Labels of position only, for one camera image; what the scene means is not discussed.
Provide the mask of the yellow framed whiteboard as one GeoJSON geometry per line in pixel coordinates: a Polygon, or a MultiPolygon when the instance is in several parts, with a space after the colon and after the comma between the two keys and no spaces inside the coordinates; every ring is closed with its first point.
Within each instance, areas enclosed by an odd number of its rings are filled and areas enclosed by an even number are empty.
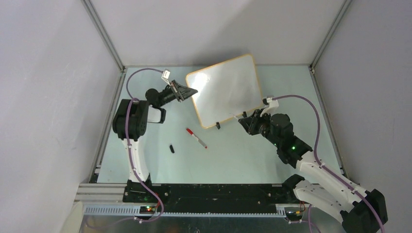
{"type": "Polygon", "coordinates": [[[186,75],[199,123],[208,129],[262,106],[255,60],[244,54],[186,75]]]}

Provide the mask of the red capped marker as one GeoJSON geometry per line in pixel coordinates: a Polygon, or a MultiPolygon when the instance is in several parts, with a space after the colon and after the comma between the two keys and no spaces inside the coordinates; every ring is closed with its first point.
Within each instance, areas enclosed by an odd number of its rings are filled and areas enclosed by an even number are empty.
{"type": "Polygon", "coordinates": [[[195,138],[195,140],[202,145],[202,147],[204,147],[205,149],[207,149],[207,145],[189,128],[186,128],[186,131],[195,138]]]}

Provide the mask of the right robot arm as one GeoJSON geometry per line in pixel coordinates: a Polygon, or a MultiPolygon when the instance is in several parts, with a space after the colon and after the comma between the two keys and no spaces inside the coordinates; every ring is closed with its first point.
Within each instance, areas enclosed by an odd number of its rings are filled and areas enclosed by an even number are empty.
{"type": "Polygon", "coordinates": [[[294,135],[293,124],[286,114],[270,115],[262,109],[238,119],[249,135],[262,135],[276,147],[281,161],[300,172],[282,185],[285,201],[298,200],[329,214],[347,233],[376,233],[388,221],[384,195],[368,191],[325,163],[316,161],[314,150],[294,135]]]}

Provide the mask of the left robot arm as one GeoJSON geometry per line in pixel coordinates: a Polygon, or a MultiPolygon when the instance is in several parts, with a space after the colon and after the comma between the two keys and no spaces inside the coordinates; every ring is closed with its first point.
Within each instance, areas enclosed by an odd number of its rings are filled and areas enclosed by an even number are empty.
{"type": "Polygon", "coordinates": [[[135,196],[141,202],[153,198],[154,190],[145,184],[150,178],[142,143],[139,139],[145,135],[149,123],[162,124],[166,120],[167,110],[164,105],[176,100],[185,101],[198,93],[198,90],[171,81],[162,91],[150,88],[144,100],[136,98],[122,99],[112,120],[113,132],[122,141],[127,153],[129,178],[132,183],[142,183],[135,189],[135,196]]]}

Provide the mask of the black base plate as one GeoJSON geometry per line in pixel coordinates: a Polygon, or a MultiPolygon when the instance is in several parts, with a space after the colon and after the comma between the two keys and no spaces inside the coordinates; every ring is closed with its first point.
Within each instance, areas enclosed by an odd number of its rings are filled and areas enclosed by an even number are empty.
{"type": "Polygon", "coordinates": [[[128,182],[122,201],[153,203],[161,200],[168,213],[274,214],[278,204],[299,204],[292,190],[272,184],[152,184],[152,193],[128,182]]]}

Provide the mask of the aluminium frame rail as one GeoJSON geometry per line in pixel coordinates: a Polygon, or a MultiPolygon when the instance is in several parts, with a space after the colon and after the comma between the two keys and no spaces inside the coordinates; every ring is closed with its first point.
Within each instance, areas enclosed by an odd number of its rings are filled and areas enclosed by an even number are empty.
{"type": "Polygon", "coordinates": [[[125,65],[123,61],[121,60],[120,55],[118,51],[116,50],[115,45],[107,29],[105,28],[94,3],[91,0],[80,0],[80,2],[82,3],[87,14],[89,15],[89,18],[91,19],[92,24],[94,25],[98,35],[100,36],[104,47],[108,51],[112,60],[115,62],[116,67],[118,68],[120,72],[124,72],[125,65]]]}

